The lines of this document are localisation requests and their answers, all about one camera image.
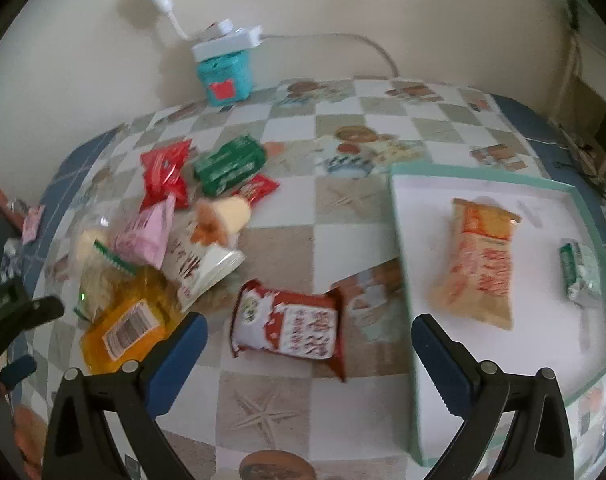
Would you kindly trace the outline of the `green striped rice cake pack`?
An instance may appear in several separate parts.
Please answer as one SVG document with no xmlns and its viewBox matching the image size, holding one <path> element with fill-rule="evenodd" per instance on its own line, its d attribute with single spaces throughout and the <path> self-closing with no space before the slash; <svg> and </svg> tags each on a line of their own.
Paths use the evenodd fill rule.
<svg viewBox="0 0 606 480">
<path fill-rule="evenodd" d="M 79 265 L 78 303 L 74 311 L 93 323 L 109 307 L 117 287 L 133 278 L 138 268 L 100 240 L 91 243 Z"/>
</svg>

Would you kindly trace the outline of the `yellow orange snack bag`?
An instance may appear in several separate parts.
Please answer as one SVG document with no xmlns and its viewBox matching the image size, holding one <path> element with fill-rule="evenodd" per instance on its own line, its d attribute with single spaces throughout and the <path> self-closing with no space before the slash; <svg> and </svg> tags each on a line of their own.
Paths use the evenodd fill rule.
<svg viewBox="0 0 606 480">
<path fill-rule="evenodd" d="M 142 361 L 182 320 L 175 285 L 153 266 L 117 284 L 106 309 L 80 340 L 90 374 L 108 374 Z"/>
</svg>

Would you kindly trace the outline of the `pink snack bag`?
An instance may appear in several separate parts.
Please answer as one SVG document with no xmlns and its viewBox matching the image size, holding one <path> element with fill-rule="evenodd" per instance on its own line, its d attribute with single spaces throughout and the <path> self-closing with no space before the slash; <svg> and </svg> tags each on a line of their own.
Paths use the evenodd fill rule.
<svg viewBox="0 0 606 480">
<path fill-rule="evenodd" d="M 169 196 L 141 211 L 119 228 L 112 239 L 112 251 L 123 260 L 160 270 L 165 258 L 175 212 L 175 196 Z"/>
</svg>

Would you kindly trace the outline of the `small green white packet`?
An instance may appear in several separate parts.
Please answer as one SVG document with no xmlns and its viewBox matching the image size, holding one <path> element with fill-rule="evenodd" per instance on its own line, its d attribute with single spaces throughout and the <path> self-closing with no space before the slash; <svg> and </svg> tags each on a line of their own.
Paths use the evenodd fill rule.
<svg viewBox="0 0 606 480">
<path fill-rule="evenodd" d="M 594 251 L 577 240 L 567 238 L 562 240 L 559 256 L 565 296 L 568 300 L 582 308 L 600 308 L 600 266 Z"/>
</svg>

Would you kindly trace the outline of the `orange cream cracker packet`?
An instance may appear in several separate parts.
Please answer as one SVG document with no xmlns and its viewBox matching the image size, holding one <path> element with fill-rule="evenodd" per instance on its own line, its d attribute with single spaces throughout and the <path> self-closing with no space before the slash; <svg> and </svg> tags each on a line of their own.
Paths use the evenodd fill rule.
<svg viewBox="0 0 606 480">
<path fill-rule="evenodd" d="M 511 330 L 511 243 L 520 222 L 504 208 L 455 198 L 450 257 L 430 291 L 432 308 Z"/>
</svg>

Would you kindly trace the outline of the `white bag with black script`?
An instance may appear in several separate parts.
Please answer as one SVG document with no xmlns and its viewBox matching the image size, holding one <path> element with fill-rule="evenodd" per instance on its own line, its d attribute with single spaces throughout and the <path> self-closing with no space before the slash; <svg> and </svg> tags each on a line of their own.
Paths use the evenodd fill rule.
<svg viewBox="0 0 606 480">
<path fill-rule="evenodd" d="M 251 214 L 241 196 L 199 198 L 193 216 L 175 223 L 161 271 L 176 287 L 182 312 L 244 263 L 237 242 Z"/>
</svg>

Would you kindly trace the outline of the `large red snack bag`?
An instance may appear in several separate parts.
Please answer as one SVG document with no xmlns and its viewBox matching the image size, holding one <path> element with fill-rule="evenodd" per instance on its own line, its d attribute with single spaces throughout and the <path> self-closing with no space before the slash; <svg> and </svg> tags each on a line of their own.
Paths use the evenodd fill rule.
<svg viewBox="0 0 606 480">
<path fill-rule="evenodd" d="M 189 207 L 188 188 L 181 171 L 188 160 L 190 146 L 190 140 L 183 140 L 140 155 L 144 185 L 140 211 L 171 195 L 174 196 L 176 209 Z"/>
</svg>

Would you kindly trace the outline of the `green snack pack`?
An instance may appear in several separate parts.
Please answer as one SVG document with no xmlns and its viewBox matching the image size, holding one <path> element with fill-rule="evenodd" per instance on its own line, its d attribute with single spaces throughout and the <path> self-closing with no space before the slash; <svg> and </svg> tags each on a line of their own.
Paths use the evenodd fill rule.
<svg viewBox="0 0 606 480">
<path fill-rule="evenodd" d="M 200 156 L 193 173 L 206 197 L 221 196 L 230 188 L 248 180 L 265 165 L 267 153 L 252 136 L 238 136 L 218 151 Z"/>
</svg>

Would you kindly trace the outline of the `small red candy packet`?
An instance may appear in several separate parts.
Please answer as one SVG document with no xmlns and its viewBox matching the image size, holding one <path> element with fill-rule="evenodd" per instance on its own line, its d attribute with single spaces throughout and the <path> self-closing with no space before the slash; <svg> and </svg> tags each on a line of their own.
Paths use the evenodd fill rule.
<svg viewBox="0 0 606 480">
<path fill-rule="evenodd" d="M 237 188 L 232 195 L 244 198 L 251 207 L 254 207 L 268 195 L 276 192 L 278 188 L 280 188 L 278 181 L 263 174 L 256 174 L 250 180 L 244 182 L 240 188 Z"/>
</svg>

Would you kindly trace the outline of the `red white milk candy bag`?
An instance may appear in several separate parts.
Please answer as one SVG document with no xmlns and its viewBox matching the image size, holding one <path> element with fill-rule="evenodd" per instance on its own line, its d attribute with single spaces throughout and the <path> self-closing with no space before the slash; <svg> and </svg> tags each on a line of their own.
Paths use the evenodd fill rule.
<svg viewBox="0 0 606 480">
<path fill-rule="evenodd" d="M 305 295 L 248 281 L 232 310 L 230 351 L 233 356 L 253 350 L 317 361 L 345 382 L 344 304 L 344 295 L 337 288 L 321 295 Z"/>
</svg>

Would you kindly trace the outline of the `small pink packet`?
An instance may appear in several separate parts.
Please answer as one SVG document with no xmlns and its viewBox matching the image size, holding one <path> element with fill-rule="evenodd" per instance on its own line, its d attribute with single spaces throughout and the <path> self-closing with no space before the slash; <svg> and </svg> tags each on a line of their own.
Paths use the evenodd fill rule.
<svg viewBox="0 0 606 480">
<path fill-rule="evenodd" d="M 27 211 L 22 225 L 22 244 L 28 245 L 33 243 L 38 237 L 38 231 L 42 216 L 46 210 L 45 205 L 38 205 L 30 208 Z"/>
</svg>

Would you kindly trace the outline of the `silver foil wrapper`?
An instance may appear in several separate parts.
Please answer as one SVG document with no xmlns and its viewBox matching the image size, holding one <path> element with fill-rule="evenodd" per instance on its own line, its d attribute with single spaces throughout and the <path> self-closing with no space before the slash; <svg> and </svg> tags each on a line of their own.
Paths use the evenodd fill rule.
<svg viewBox="0 0 606 480">
<path fill-rule="evenodd" d="M 28 206 L 24 200 L 20 200 L 19 198 L 9 200 L 7 206 L 12 212 L 15 214 L 20 214 L 21 216 L 26 216 L 26 214 L 28 214 L 30 211 L 30 206 Z"/>
</svg>

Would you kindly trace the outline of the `teal rimmed white tray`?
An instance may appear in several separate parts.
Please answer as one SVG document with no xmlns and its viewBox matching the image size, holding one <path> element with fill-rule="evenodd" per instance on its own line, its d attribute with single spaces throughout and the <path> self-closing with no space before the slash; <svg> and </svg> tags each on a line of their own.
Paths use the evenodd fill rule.
<svg viewBox="0 0 606 480">
<path fill-rule="evenodd" d="M 390 190 L 410 318 L 507 373 L 556 375 L 576 474 L 606 447 L 606 245 L 573 185 L 398 162 Z"/>
</svg>

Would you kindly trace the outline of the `checkered patterned tablecloth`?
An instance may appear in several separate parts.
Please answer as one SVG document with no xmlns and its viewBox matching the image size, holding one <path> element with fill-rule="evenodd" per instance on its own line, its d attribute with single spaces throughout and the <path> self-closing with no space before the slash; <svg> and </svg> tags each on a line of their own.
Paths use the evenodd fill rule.
<svg viewBox="0 0 606 480">
<path fill-rule="evenodd" d="M 190 104 L 138 117 L 82 144 L 46 189 L 38 239 L 22 275 L 34 294 L 74 307 L 62 260 L 82 219 L 130 216 L 143 196 L 140 156 L 189 141 L 208 154 L 238 136 L 277 141 L 265 172 L 278 182 L 241 234 L 245 263 L 196 303 L 212 339 L 176 406 L 161 420 L 200 471 L 228 472 L 242 454 L 280 445 L 318 463 L 325 477 L 417 479 L 442 448 L 438 422 L 410 384 L 418 376 L 400 330 L 403 297 L 361 304 L 347 318 L 348 381 L 317 365 L 276 356 L 234 358 L 222 343 L 234 294 L 249 278 L 297 292 L 322 292 L 342 278 L 366 286 L 398 254 L 388 168 L 424 162 L 475 167 L 474 152 L 502 144 L 521 174 L 577 186 L 590 213 L 594 192 L 572 169 L 560 133 L 528 107 L 471 88 L 354 79 L 312 84 L 299 98 L 283 87 L 227 107 Z"/>
</svg>

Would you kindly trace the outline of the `white power strip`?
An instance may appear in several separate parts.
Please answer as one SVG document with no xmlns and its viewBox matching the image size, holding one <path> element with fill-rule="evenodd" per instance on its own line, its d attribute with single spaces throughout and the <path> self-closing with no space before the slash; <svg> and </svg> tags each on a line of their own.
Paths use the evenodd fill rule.
<svg viewBox="0 0 606 480">
<path fill-rule="evenodd" d="M 235 28 L 229 18 L 211 24 L 196 35 L 191 53 L 197 63 L 210 58 L 250 50 L 263 41 L 263 27 Z"/>
</svg>

